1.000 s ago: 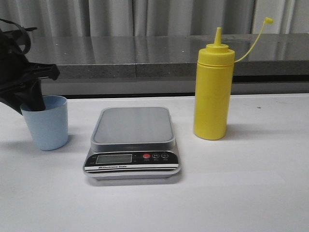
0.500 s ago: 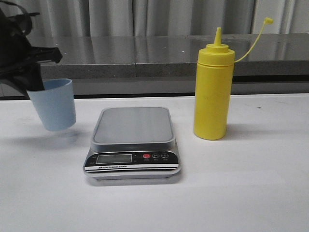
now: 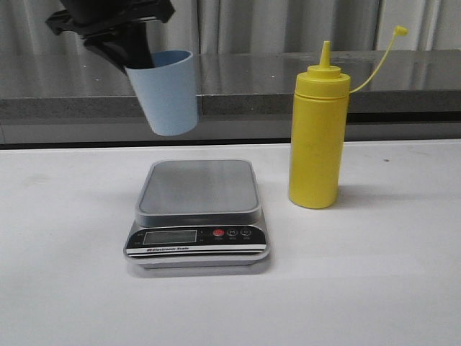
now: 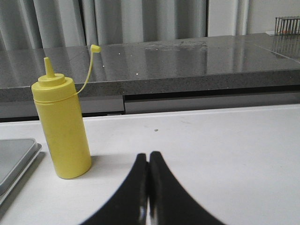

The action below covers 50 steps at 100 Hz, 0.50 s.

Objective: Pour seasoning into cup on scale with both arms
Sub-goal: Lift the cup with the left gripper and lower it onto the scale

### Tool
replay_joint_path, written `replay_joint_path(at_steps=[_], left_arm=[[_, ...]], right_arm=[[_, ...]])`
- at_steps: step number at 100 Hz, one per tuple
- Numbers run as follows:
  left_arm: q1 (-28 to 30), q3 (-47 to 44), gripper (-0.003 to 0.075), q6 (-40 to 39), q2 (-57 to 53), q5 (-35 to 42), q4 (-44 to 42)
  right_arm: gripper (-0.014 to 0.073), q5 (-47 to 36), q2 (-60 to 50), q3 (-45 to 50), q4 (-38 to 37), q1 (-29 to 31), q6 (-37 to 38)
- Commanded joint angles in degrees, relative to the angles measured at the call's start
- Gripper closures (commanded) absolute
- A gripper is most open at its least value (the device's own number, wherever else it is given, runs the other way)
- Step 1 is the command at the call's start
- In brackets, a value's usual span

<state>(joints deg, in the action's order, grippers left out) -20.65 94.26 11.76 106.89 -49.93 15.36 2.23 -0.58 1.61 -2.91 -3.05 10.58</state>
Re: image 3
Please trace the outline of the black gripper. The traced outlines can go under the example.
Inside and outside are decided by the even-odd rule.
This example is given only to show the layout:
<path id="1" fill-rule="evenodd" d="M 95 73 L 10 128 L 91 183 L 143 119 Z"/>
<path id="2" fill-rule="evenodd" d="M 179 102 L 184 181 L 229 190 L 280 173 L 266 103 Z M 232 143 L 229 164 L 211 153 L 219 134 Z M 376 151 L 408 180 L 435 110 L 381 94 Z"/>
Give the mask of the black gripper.
<path id="1" fill-rule="evenodd" d="M 84 47 L 111 63 L 119 71 L 128 68 L 153 68 L 145 22 L 168 22 L 175 12 L 171 1 L 62 1 L 63 10 L 45 21 L 53 34 L 69 31 L 88 37 Z M 121 46 L 114 35 L 97 35 L 130 25 Z"/>

